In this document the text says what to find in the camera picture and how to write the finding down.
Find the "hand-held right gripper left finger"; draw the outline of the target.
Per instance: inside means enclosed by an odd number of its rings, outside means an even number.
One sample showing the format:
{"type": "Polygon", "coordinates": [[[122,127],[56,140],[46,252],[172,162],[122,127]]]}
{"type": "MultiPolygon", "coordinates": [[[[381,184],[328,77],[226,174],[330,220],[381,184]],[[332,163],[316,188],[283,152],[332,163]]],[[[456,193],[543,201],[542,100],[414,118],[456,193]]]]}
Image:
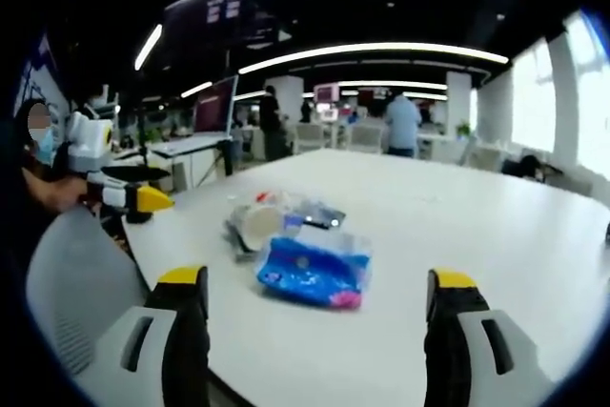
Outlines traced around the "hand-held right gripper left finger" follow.
{"type": "Polygon", "coordinates": [[[208,406],[207,324],[208,269],[173,269],[97,340],[76,381],[96,406],[208,406]]]}

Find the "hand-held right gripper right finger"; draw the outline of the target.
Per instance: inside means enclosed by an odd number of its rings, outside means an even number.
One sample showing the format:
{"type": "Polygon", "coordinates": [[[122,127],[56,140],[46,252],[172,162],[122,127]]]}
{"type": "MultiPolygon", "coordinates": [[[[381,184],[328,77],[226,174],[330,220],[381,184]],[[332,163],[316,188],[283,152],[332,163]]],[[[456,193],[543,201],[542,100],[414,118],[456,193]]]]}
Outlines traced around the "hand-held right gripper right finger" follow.
{"type": "Polygon", "coordinates": [[[426,406],[538,406],[554,389],[537,346],[468,275],[428,273],[426,406]]]}

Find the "person's left hand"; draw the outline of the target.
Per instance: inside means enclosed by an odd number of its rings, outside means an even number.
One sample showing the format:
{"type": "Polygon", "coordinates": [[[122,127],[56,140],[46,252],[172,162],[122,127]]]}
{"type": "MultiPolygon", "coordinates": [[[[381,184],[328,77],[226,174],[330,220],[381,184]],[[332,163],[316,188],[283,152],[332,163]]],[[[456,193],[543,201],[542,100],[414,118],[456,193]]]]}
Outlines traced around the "person's left hand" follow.
{"type": "Polygon", "coordinates": [[[27,169],[22,170],[32,197],[53,213],[63,213],[82,203],[88,194],[85,179],[66,176],[49,182],[37,177],[27,169]]]}

